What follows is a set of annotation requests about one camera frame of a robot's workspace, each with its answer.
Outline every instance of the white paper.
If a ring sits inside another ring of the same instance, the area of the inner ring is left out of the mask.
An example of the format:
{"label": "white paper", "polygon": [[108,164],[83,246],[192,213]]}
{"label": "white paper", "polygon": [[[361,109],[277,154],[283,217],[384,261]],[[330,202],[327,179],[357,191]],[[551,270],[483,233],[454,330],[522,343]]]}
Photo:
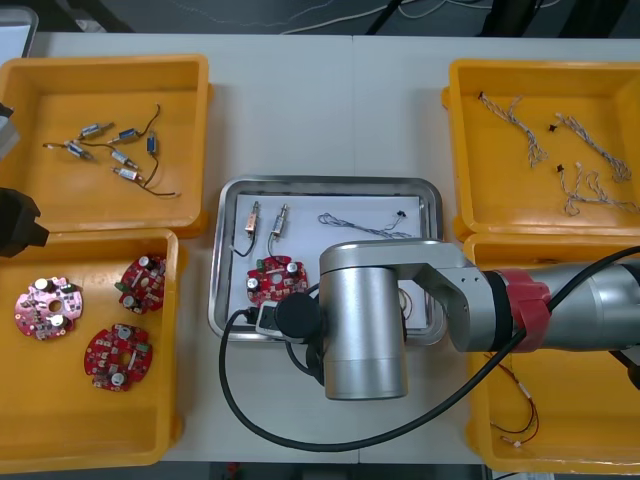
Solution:
{"label": "white paper", "polygon": [[[229,312],[250,306],[247,298],[247,272],[256,268],[256,260],[266,258],[267,241],[276,216],[283,204],[289,206],[282,237],[272,244],[274,255],[287,255],[302,262],[307,271],[309,285],[320,279],[320,254],[332,245],[357,240],[384,240],[383,237],[354,230],[332,227],[318,222],[318,215],[325,212],[336,218],[356,223],[363,227],[382,229],[393,224],[399,210],[405,212],[403,219],[393,231],[420,237],[419,197],[324,197],[324,196],[258,196],[238,195],[236,223],[234,231],[235,248],[246,252],[251,244],[244,227],[253,203],[258,201],[256,244],[251,254],[245,258],[233,255]],[[407,328],[427,327],[426,301],[424,291],[412,281],[400,282],[411,297],[413,312],[407,320]]]}
{"label": "white paper", "polygon": [[0,66],[7,60],[22,56],[29,38],[29,25],[0,26]]}

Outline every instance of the silver cylindrical actuator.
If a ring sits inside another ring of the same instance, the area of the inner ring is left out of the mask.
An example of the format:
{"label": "silver cylindrical actuator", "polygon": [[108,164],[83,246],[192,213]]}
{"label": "silver cylindrical actuator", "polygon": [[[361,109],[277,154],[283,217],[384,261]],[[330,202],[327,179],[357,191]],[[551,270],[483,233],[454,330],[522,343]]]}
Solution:
{"label": "silver cylindrical actuator", "polygon": [[407,364],[394,270],[345,268],[320,277],[326,319],[325,394],[374,400],[408,393]]}

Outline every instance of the capacitor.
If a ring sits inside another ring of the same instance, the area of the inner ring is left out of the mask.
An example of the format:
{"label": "capacitor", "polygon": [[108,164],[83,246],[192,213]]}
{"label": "capacitor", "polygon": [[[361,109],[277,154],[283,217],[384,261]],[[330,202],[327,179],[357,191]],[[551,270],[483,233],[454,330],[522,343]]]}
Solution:
{"label": "capacitor", "polygon": [[140,138],[140,132],[135,128],[129,128],[120,132],[116,138],[112,138],[107,143],[109,145],[115,145],[117,143],[131,143],[136,141],[138,138]]}
{"label": "capacitor", "polygon": [[130,180],[132,182],[144,182],[144,178],[142,177],[142,175],[140,175],[138,172],[135,172],[133,170],[114,167],[111,169],[111,171],[121,176],[122,178],[126,178],[127,180]]}
{"label": "capacitor", "polygon": [[133,310],[134,308],[138,308],[140,306],[140,302],[133,298],[131,295],[127,295],[122,300],[122,305],[124,308],[128,308],[129,310]]}
{"label": "capacitor", "polygon": [[111,384],[114,387],[121,387],[122,385],[124,385],[124,382],[127,381],[127,376],[124,373],[114,373],[113,375],[111,375]]}
{"label": "capacitor", "polygon": [[67,317],[64,315],[51,315],[49,317],[49,323],[56,328],[64,327],[67,324]]}
{"label": "capacitor", "polygon": [[131,336],[131,333],[132,332],[131,332],[130,328],[128,328],[128,327],[120,327],[118,329],[118,338],[121,339],[121,340],[127,340]]}
{"label": "capacitor", "polygon": [[39,278],[33,283],[33,286],[41,292],[50,292],[51,290],[53,290],[53,282],[51,280],[47,280],[46,278]]}
{"label": "capacitor", "polygon": [[154,262],[149,257],[144,256],[138,259],[138,265],[140,265],[143,268],[146,268],[147,270],[153,270],[154,268],[156,268],[157,262]]}
{"label": "capacitor", "polygon": [[257,292],[260,288],[260,282],[257,278],[247,278],[247,290],[250,292]]}
{"label": "capacitor", "polygon": [[111,152],[111,156],[116,162],[120,162],[125,167],[131,167],[135,170],[138,170],[138,164],[136,164],[133,160],[131,160],[125,153],[122,153],[120,150],[113,150]]}
{"label": "capacitor", "polygon": [[289,275],[298,275],[298,264],[296,262],[287,263],[287,273]]}

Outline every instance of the red circuit board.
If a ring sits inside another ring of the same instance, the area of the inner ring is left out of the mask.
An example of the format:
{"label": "red circuit board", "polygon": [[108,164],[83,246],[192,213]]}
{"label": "red circuit board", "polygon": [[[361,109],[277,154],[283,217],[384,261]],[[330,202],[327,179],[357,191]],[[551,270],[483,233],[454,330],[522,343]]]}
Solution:
{"label": "red circuit board", "polygon": [[82,315],[82,294],[64,277],[41,280],[48,282],[46,291],[31,284],[29,293],[18,298],[14,315],[16,326],[23,335],[36,340],[64,336],[73,330],[75,321]]}
{"label": "red circuit board", "polygon": [[267,257],[262,262],[263,269],[247,272],[247,279],[255,278],[259,282],[257,291],[247,290],[249,301],[257,307],[260,307],[267,300],[279,302],[287,295],[293,292],[304,292],[309,287],[307,272],[302,262],[295,262],[298,266],[296,274],[287,272],[287,264],[291,263],[291,257],[276,255],[275,257]]}
{"label": "red circuit board", "polygon": [[[161,309],[166,264],[166,259],[159,255],[146,255],[133,262],[122,275],[122,280],[116,283],[116,288],[122,292],[120,304],[140,315]],[[134,299],[131,306],[123,303],[127,297]]]}
{"label": "red circuit board", "polygon": [[147,332],[131,325],[115,324],[111,330],[100,331],[87,346],[84,371],[93,376],[95,387],[126,392],[134,382],[145,377],[152,358],[153,348]]}

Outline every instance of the floor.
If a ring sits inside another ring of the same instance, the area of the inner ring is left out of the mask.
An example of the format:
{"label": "floor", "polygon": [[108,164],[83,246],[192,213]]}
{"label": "floor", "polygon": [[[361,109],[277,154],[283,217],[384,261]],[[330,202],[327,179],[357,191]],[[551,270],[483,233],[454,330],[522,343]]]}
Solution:
{"label": "floor", "polygon": [[[340,17],[371,11],[386,0],[103,0],[112,12],[140,33],[237,33],[279,34],[317,25]],[[407,15],[420,15],[442,4],[441,0],[417,0],[405,5]],[[574,0],[542,8],[525,36],[555,37]],[[471,6],[444,5],[419,19],[394,16],[382,35],[473,36],[482,28],[490,5],[484,0]],[[311,30],[310,34],[360,35],[375,14]],[[612,32],[616,38],[640,38],[640,1],[631,0]]]}

